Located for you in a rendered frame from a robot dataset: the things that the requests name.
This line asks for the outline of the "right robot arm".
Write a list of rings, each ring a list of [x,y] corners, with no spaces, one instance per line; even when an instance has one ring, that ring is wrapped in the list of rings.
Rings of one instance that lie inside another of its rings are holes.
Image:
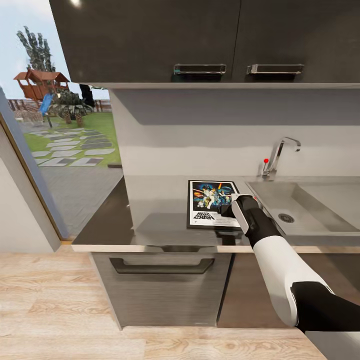
[[[248,237],[279,318],[299,328],[327,360],[360,360],[360,305],[337,296],[293,250],[252,195],[217,208]]]

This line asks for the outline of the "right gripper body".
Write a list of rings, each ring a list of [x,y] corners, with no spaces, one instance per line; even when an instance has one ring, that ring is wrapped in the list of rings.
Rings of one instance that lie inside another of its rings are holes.
[[[232,211],[232,205],[222,204],[221,205],[221,216],[222,217],[229,217],[229,218],[236,218]]]

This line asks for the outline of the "poster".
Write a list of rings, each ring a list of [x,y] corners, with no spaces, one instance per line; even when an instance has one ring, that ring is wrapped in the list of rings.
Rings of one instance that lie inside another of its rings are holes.
[[[188,180],[187,229],[242,230],[236,218],[218,214],[231,204],[231,194],[240,194],[234,181]]]

